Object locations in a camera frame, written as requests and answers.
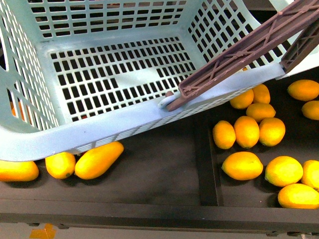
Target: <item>basket grid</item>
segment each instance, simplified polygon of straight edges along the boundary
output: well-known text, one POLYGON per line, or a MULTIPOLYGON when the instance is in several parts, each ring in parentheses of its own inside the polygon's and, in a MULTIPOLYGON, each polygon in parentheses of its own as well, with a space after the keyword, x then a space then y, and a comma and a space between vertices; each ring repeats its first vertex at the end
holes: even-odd
POLYGON ((44 38, 129 28, 178 24, 185 0, 101 2, 32 0, 29 2, 44 38))
POLYGON ((0 11, 4 26, 0 39, 8 43, 8 47, 4 48, 4 44, 1 47, 8 56, 12 56, 3 68, 16 72, 15 79, 7 79, 9 82, 6 84, 7 97, 14 109, 12 114, 39 130, 56 127, 58 120, 35 48, 3 0, 0 1, 0 11))
POLYGON ((50 55, 72 121, 177 91, 178 84, 196 70, 178 37, 50 55), (132 80, 136 74, 147 74, 150 79, 132 80))
MULTIPOLYGON (((247 19, 250 14, 244 15, 240 4, 242 3, 234 0, 204 0, 197 11, 187 31, 206 62, 253 31, 251 21, 247 19)), ((250 63, 247 68, 264 66, 273 61, 280 62, 280 57, 289 47, 290 43, 285 41, 250 63)))

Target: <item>basket handle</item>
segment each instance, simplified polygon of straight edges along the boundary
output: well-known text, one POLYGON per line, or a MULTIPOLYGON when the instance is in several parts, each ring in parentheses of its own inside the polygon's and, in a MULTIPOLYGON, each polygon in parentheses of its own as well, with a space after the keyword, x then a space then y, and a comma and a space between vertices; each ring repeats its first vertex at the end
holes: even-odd
POLYGON ((168 104, 167 110, 174 111, 195 99, 304 29, 281 62, 290 71, 318 45, 318 18, 319 0, 295 0, 183 80, 178 86, 180 97, 168 104))

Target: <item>light blue basket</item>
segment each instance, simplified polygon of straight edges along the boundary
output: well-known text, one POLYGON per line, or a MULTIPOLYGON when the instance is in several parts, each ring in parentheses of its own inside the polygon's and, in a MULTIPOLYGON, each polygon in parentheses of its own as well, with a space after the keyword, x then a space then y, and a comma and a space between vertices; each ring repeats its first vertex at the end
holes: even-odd
MULTIPOLYGON (((166 92, 260 25, 241 0, 0 0, 0 17, 3 160, 80 153, 283 75, 269 64, 285 52, 279 45, 180 109, 158 108, 166 92)), ((292 74, 316 66, 314 58, 318 49, 292 74)))

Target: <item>black surface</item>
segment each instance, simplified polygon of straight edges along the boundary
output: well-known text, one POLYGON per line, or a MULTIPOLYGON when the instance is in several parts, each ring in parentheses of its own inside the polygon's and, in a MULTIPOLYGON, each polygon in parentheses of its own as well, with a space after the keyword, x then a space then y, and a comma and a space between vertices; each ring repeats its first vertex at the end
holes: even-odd
MULTIPOLYGON (((290 78, 279 81, 271 80, 265 83, 271 95, 270 104, 276 111, 275 117, 281 119, 286 126, 286 134, 280 144, 266 147, 257 143, 249 150, 241 148, 236 143, 229 150, 219 149, 213 144, 212 151, 215 152, 212 154, 213 161, 217 162, 219 169, 224 206, 280 207, 277 201, 277 193, 280 188, 265 181, 264 172, 254 180, 243 182, 233 180, 222 172, 220 167, 231 153, 237 151, 253 152, 261 159, 264 168, 272 159, 282 155, 291 156, 300 163, 309 159, 319 160, 319 122, 304 117, 301 108, 305 102, 295 100, 287 93, 288 86, 295 80, 312 79, 319 82, 319 77, 314 72, 318 72, 318 68, 290 78)), ((207 114, 212 129, 219 120, 229 121, 233 125, 240 116, 245 115, 245 110, 235 110, 229 103, 225 103, 210 110, 207 114)))
MULTIPOLYGON (((288 155, 299 162, 319 160, 319 122, 303 117, 304 102, 288 85, 318 81, 319 69, 266 83, 276 117, 286 125, 274 147, 255 145, 263 164, 288 155)), ((122 140, 125 152, 103 176, 81 180, 50 177, 43 161, 40 177, 29 183, 0 183, 0 222, 53 223, 72 227, 175 228, 240 232, 318 232, 319 211, 283 209, 280 188, 264 180, 238 182, 222 172, 236 151, 215 147, 211 130, 219 120, 234 123, 245 114, 229 103, 122 140)))
POLYGON ((192 122, 181 120, 121 140, 125 151, 93 180, 56 180, 38 161, 32 182, 0 183, 0 199, 199 205, 192 122))

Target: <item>lemon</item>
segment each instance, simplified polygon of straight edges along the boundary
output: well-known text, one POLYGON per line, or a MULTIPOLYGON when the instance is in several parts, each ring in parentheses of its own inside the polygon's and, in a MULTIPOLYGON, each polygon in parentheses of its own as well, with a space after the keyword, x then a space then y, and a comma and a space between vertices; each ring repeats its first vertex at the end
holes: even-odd
POLYGON ((280 190, 278 202, 283 208, 318 209, 319 193, 307 185, 295 183, 280 190))
POLYGON ((260 84, 253 88, 254 99, 253 103, 265 103, 269 104, 270 102, 270 93, 264 84, 260 84))
POLYGON ((319 83, 313 80, 298 80, 290 84, 287 91, 296 100, 311 101, 319 95, 319 83))
POLYGON ((235 98, 232 98, 229 102, 233 108, 243 110, 253 102, 253 99, 254 92, 252 89, 249 89, 248 91, 236 96, 235 98))
POLYGON ((118 159, 123 150, 123 145, 118 141, 88 150, 75 164, 75 175, 82 179, 101 176, 118 159))
POLYGON ((25 182, 32 181, 39 176, 39 169, 35 162, 8 162, 0 160, 0 181, 25 182))
POLYGON ((269 162, 265 179, 278 187, 297 183, 303 176, 302 165, 292 157, 279 156, 269 162))
POLYGON ((302 107, 303 115, 311 120, 319 120, 319 101, 309 101, 302 107))
POLYGON ((285 124, 278 118, 264 118, 259 124, 259 142, 265 146, 277 145, 285 133, 285 124))
POLYGON ((304 174, 301 182, 319 192, 319 161, 308 160, 303 163, 304 174))
POLYGON ((58 153, 45 158, 48 173, 56 179, 65 179, 74 173, 75 156, 68 152, 58 153))
POLYGON ((213 128, 213 139, 217 147, 231 148, 236 140, 234 127, 227 121, 219 121, 213 128))
POLYGON ((275 109, 266 103, 253 103, 246 110, 246 115, 254 118, 256 122, 261 122, 264 118, 274 117, 275 114, 275 109))
POLYGON ((248 116, 239 117, 234 124, 236 142, 243 148, 253 147, 259 139, 257 122, 248 116))
POLYGON ((263 171, 263 164, 257 155, 251 152, 236 152, 229 155, 222 165, 222 170, 236 180, 257 178, 263 171))

